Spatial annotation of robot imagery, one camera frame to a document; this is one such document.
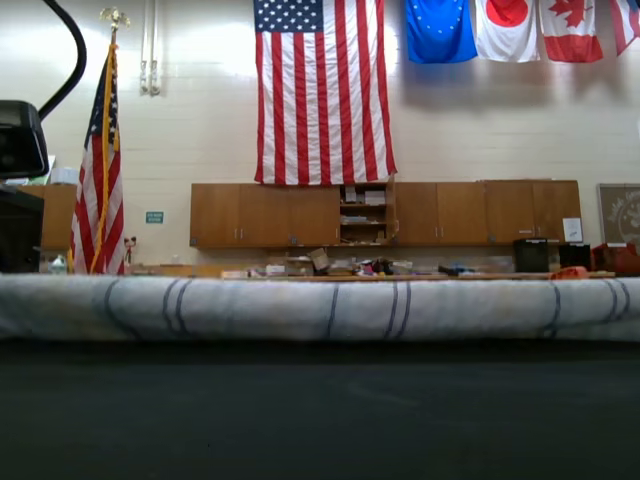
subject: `bulletin board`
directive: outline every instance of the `bulletin board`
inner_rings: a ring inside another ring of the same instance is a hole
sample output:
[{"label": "bulletin board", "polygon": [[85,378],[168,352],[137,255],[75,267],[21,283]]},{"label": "bulletin board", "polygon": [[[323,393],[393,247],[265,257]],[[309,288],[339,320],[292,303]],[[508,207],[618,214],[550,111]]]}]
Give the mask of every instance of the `bulletin board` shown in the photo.
[{"label": "bulletin board", "polygon": [[640,244],[640,184],[599,184],[598,197],[604,241]]}]

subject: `blue flag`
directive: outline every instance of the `blue flag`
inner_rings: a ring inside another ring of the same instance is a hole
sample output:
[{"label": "blue flag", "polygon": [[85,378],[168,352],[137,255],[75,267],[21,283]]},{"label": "blue flag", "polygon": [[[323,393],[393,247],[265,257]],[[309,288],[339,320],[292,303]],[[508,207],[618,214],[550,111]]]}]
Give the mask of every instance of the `blue flag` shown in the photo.
[{"label": "blue flag", "polygon": [[406,0],[409,60],[456,63],[478,55],[469,0]]}]

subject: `open shelf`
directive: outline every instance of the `open shelf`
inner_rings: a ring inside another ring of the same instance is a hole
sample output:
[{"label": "open shelf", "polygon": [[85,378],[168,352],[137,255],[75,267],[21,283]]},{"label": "open shelf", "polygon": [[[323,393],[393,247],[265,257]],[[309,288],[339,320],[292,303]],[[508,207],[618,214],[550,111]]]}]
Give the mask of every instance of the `open shelf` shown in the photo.
[{"label": "open shelf", "polygon": [[343,203],[340,205],[340,208],[344,208],[345,210],[367,210],[367,209],[385,209],[387,206],[385,204],[382,205],[368,205],[366,203]]},{"label": "open shelf", "polygon": [[345,222],[340,225],[343,227],[371,227],[376,225],[384,227],[387,225],[387,222]]}]

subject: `box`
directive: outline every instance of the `box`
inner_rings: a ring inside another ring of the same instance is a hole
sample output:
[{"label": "box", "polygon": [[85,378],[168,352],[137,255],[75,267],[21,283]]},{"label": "box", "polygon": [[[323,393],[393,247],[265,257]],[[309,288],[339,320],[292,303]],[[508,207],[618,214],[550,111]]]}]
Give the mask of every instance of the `box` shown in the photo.
[{"label": "box", "polygon": [[387,202],[384,190],[364,192],[364,203],[367,205],[384,205]]}]

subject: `flag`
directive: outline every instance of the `flag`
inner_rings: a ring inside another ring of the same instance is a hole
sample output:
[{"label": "flag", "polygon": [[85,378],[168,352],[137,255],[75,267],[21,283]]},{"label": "flag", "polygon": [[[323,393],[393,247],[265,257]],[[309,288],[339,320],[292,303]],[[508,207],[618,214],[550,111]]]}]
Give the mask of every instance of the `flag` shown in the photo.
[{"label": "flag", "polygon": [[109,48],[84,143],[71,223],[71,255],[76,273],[124,273],[116,48]]},{"label": "flag", "polygon": [[409,60],[457,63],[476,57],[469,0],[406,0]]},{"label": "flag", "polygon": [[590,63],[602,58],[596,37],[595,0],[539,0],[544,44],[550,60]]},{"label": "flag", "polygon": [[534,0],[476,0],[478,56],[498,62],[540,60]]},{"label": "flag", "polygon": [[609,0],[616,35],[616,49],[622,54],[640,37],[640,15],[636,0]]},{"label": "flag", "polygon": [[370,182],[396,172],[384,0],[254,0],[255,180]]}]

